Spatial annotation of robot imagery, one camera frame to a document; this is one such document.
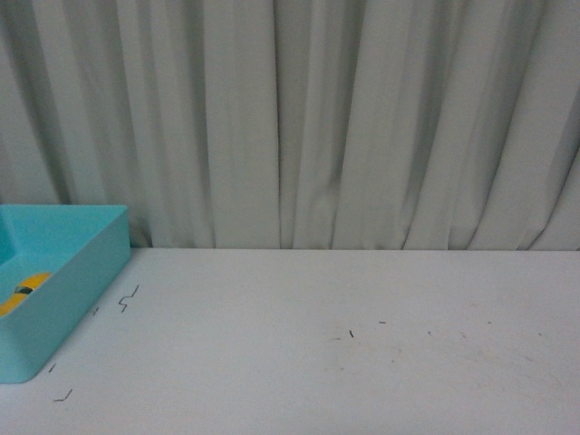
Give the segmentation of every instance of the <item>white table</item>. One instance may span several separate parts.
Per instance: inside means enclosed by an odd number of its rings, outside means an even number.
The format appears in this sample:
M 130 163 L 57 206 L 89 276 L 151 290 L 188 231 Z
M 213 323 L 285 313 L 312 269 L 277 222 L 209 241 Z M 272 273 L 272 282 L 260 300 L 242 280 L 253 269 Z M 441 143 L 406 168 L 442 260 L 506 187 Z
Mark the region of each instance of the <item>white table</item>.
M 577 435 L 579 264 L 135 250 L 0 433 Z

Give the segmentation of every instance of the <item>white curtain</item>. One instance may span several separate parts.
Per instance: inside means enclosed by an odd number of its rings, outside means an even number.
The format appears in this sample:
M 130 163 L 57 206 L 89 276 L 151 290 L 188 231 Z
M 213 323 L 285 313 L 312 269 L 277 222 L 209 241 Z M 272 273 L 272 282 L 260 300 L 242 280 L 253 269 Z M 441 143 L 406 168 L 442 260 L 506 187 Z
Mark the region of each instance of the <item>white curtain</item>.
M 154 247 L 580 248 L 580 0 L 0 0 L 0 201 Z

